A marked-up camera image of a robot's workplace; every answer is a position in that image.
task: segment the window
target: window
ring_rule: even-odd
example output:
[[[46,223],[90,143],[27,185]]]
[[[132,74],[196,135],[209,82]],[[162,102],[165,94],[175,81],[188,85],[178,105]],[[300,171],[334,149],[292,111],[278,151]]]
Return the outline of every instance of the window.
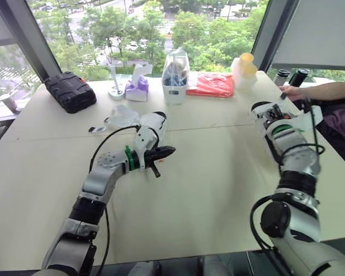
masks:
[[[229,71],[250,52],[269,0],[28,0],[60,68],[87,81],[131,74],[182,47],[192,70]]]
[[[290,77],[298,70],[298,68],[284,68],[290,71]],[[278,69],[271,67],[267,75],[274,79]],[[311,69],[308,77],[304,80],[304,86],[321,85],[328,82],[345,82],[345,71],[342,70],[324,70]]]
[[[0,95],[10,94],[15,100],[28,99],[40,84],[18,45],[0,46]]]

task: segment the black case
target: black case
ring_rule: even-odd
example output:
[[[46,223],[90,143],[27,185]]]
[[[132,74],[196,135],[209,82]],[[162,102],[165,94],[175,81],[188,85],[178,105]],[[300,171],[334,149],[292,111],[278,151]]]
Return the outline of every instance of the black case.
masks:
[[[93,89],[72,72],[64,72],[44,81],[47,90],[68,113],[76,113],[96,103]]]

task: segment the purple tissue box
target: purple tissue box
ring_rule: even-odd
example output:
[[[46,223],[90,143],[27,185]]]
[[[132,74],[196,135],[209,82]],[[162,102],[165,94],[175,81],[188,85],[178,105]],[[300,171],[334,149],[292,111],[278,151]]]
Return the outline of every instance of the purple tissue box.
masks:
[[[139,77],[137,87],[128,81],[125,86],[125,97],[131,101],[147,102],[148,86],[148,81],[143,76]]]

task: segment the red cloth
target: red cloth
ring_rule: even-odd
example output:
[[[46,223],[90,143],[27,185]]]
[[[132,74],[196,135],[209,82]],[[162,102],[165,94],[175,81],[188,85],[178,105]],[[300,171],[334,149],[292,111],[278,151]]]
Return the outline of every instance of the red cloth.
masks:
[[[187,95],[228,98],[234,95],[231,73],[190,72]]]

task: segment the clear plastic container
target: clear plastic container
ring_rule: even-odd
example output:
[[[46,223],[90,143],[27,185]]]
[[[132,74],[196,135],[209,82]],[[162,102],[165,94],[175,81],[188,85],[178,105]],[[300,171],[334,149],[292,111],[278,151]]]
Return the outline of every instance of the clear plastic container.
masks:
[[[243,53],[236,57],[231,64],[234,90],[241,91],[250,89],[257,81],[257,67],[252,64],[254,57],[251,53]]]

